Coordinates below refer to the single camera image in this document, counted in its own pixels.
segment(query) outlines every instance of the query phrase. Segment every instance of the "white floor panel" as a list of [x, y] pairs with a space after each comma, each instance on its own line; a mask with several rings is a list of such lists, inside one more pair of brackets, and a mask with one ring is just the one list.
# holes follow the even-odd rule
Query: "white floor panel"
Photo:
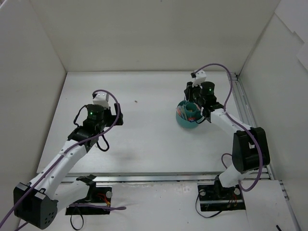
[[[224, 103], [230, 84], [225, 72], [207, 72], [215, 95]], [[124, 125], [106, 134], [110, 150], [93, 149], [70, 171], [99, 175], [219, 172], [220, 157], [232, 152], [232, 137], [207, 121], [192, 130], [181, 128], [175, 108], [184, 98], [189, 72], [76, 72], [68, 73], [53, 118], [38, 172], [53, 159], [75, 128], [78, 110], [92, 102], [96, 89], [113, 93], [121, 104]], [[228, 110], [239, 117], [233, 96]], [[80, 114], [79, 123], [86, 118]]]
[[[208, 219], [195, 211], [195, 182], [116, 184], [112, 192], [111, 206], [127, 209], [110, 215], [84, 216], [82, 231], [277, 231], [276, 225], [283, 231], [296, 230], [279, 182], [274, 180], [261, 180], [252, 191], [244, 193], [246, 210], [226, 211]], [[64, 214], [64, 210], [58, 213], [45, 230], [72, 230], [70, 216]], [[73, 222], [78, 227], [80, 216], [74, 216]], [[36, 230], [39, 229], [32, 225], [23, 229]]]

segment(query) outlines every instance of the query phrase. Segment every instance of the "metal frame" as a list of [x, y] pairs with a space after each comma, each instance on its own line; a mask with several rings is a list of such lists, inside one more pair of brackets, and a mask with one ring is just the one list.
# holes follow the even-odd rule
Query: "metal frame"
[[[237, 78], [233, 81], [233, 96], [236, 103], [237, 110], [239, 112], [240, 119], [253, 127], [256, 127], [256, 122], [254, 120], [251, 108], [246, 97], [246, 93], [241, 85], [241, 80]], [[266, 166], [268, 169], [269, 177], [274, 180], [274, 175], [272, 173], [270, 165]]]
[[[158, 182], [158, 181], [214, 181], [215, 177], [221, 172], [217, 173], [165, 173], [156, 175], [121, 175], [121, 176], [102, 176], [97, 175], [94, 179], [96, 182], [118, 183], [118, 182]], [[246, 180], [254, 180], [257, 176], [257, 171], [252, 171]], [[62, 182], [73, 182], [78, 176], [67, 176]], [[262, 169], [261, 180], [269, 180], [270, 176], [267, 168]]]

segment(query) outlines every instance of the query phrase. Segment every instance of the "screw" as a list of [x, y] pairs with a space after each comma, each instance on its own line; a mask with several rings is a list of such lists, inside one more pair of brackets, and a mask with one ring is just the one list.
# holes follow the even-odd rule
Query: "screw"
[[236, 189], [234, 189], [234, 194], [235, 195], [240, 195], [241, 191], [238, 188], [236, 188]]
[[112, 197], [112, 192], [110, 192], [110, 191], [106, 192], [106, 197], [108, 199], [110, 199]]
[[205, 196], [206, 195], [206, 191], [204, 189], [201, 189], [199, 191], [200, 196]]

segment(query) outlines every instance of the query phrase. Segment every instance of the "white enclosure wall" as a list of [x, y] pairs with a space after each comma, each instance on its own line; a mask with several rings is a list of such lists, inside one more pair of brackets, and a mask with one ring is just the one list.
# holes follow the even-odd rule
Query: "white enclosure wall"
[[[2, 219], [13, 189], [35, 172], [65, 70], [28, 0], [0, 6], [0, 198]], [[11, 216], [3, 230], [12, 230]]]
[[299, 225], [308, 230], [308, 71], [296, 56], [303, 44], [274, 15], [240, 80], [257, 125], [267, 132], [274, 175], [283, 180]]
[[279, 0], [31, 2], [67, 71], [236, 72]]

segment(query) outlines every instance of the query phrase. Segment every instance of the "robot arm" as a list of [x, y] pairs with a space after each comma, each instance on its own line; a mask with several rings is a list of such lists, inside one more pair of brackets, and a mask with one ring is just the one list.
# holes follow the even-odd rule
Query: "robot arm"
[[[80, 141], [101, 134], [105, 127], [110, 127], [115, 122], [116, 116], [111, 114], [108, 98], [108, 94], [95, 94], [93, 96], [94, 104], [85, 106], [88, 111], [87, 119], [83, 121], [82, 126], [78, 126], [68, 136], [68, 140], [56, 157], [27, 185], [19, 183], [15, 187], [13, 192], [15, 205], [31, 189], [31, 193], [14, 210], [17, 217], [40, 229], [45, 229], [52, 223], [58, 211], [79, 199], [90, 196], [89, 189], [95, 187], [95, 182], [93, 181], [95, 176], [93, 175], [79, 177], [61, 190], [57, 190], [57, 188], [72, 167], [98, 141], [98, 137], [76, 145], [68, 152], [66, 150]], [[120, 114], [116, 125], [122, 125], [123, 115], [121, 111], [117, 111], [116, 104], [115, 108], [116, 113]], [[40, 181], [47, 171], [50, 172]]]
[[[196, 74], [192, 73], [194, 82], [187, 83], [184, 91], [185, 98], [201, 108], [202, 116], [208, 122], [218, 125], [228, 135], [233, 137], [232, 164], [216, 179], [216, 183], [219, 185], [218, 188], [230, 188], [237, 185], [239, 180], [244, 179], [248, 171], [259, 168], [259, 155], [248, 134], [242, 127], [227, 117], [223, 105], [217, 102], [217, 98], [214, 95], [215, 84], [206, 81], [200, 82], [197, 80], [198, 76], [200, 76], [199, 72]], [[229, 113], [228, 116], [253, 134], [262, 152], [263, 166], [268, 165], [270, 163], [270, 156], [264, 129], [252, 128]]]

